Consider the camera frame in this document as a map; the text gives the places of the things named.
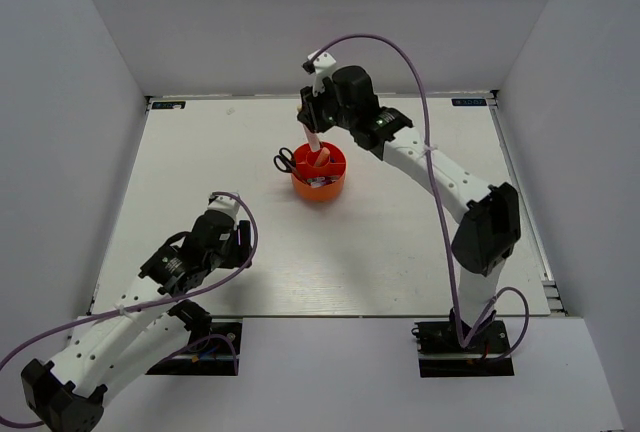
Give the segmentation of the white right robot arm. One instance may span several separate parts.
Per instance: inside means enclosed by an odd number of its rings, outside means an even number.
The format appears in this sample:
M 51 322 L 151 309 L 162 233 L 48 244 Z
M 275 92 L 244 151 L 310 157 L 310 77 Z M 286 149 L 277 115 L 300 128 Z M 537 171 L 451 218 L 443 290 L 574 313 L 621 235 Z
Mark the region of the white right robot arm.
M 314 83 L 301 90 L 298 119 L 313 133 L 339 127 L 355 143 L 400 170 L 429 192 L 441 220 L 458 228 L 445 234 L 452 289 L 451 336 L 472 351 L 488 337 L 498 282 L 521 237 L 519 197 L 508 183 L 494 186 L 427 145 L 412 120 L 380 104 L 360 66 L 305 64 Z

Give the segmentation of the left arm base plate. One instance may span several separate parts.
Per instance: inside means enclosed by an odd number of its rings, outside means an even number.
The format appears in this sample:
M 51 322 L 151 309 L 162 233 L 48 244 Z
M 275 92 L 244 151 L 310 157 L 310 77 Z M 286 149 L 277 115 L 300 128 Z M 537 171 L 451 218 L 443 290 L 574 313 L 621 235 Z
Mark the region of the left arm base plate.
M 239 371 L 243 321 L 214 320 L 208 331 L 192 333 L 197 344 L 151 367 L 149 376 L 236 376 Z

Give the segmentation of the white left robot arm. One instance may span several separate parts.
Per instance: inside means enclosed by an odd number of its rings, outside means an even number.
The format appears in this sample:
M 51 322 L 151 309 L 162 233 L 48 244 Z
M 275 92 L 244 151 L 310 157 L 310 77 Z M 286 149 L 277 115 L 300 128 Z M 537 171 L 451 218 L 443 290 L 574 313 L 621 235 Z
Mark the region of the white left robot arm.
M 165 241 L 114 307 L 70 346 L 21 372 L 28 407 L 52 431 L 91 431 L 129 383 L 182 353 L 236 347 L 189 293 L 218 268 L 250 265 L 254 226 L 209 210 Z

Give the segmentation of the black handled scissors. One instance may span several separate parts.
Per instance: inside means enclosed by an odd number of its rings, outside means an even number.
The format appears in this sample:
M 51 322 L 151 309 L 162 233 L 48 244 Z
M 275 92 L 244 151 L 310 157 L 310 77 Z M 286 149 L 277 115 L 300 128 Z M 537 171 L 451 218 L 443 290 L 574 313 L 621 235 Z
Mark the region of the black handled scissors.
M 298 179 L 302 179 L 302 176 L 297 169 L 294 153 L 289 148 L 281 147 L 278 153 L 273 157 L 273 164 L 280 172 L 292 174 Z

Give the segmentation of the orange cap highlighter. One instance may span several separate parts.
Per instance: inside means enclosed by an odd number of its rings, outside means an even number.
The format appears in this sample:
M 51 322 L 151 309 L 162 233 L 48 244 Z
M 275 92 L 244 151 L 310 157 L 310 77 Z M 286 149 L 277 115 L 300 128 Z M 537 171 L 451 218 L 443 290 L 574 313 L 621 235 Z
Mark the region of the orange cap highlighter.
M 323 147 L 314 162 L 315 167 L 323 166 L 327 161 L 330 160 L 330 150 L 326 147 Z

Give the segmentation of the yellow cap highlighter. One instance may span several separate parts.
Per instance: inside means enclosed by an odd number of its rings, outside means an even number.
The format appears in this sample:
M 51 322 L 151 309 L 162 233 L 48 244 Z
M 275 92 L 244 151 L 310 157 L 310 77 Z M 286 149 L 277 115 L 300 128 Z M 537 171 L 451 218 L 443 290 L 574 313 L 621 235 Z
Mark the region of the yellow cap highlighter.
M 302 104 L 297 106 L 297 121 L 302 125 L 305 137 L 312 152 L 318 152 L 321 149 L 321 142 L 316 133 L 311 130 L 311 116 Z

